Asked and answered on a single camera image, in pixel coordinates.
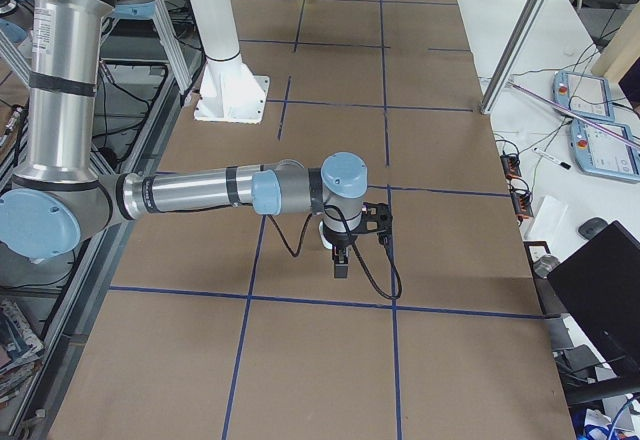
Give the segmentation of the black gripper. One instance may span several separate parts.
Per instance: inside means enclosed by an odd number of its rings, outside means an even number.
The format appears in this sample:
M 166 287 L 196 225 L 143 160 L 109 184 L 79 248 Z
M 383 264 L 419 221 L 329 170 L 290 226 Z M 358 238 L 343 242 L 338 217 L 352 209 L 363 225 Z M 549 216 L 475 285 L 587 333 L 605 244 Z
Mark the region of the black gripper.
M 349 269 L 348 248 L 354 244 L 355 237 L 331 230 L 324 223 L 319 225 L 319 232 L 324 247 L 332 250 L 334 278 L 346 279 Z

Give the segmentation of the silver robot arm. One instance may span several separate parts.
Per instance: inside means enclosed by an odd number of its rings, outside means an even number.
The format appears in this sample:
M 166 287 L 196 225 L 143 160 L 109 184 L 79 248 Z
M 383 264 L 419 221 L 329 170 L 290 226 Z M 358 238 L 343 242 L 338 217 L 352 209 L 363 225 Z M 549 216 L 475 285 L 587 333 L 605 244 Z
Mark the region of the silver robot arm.
M 339 152 L 318 168 L 293 160 L 189 174 L 99 175 L 90 167 L 103 20 L 150 17 L 155 0 L 35 0 L 27 153 L 1 197 L 1 239 L 49 259 L 147 214 L 250 206 L 260 215 L 318 215 L 334 274 L 372 219 L 365 162 Z

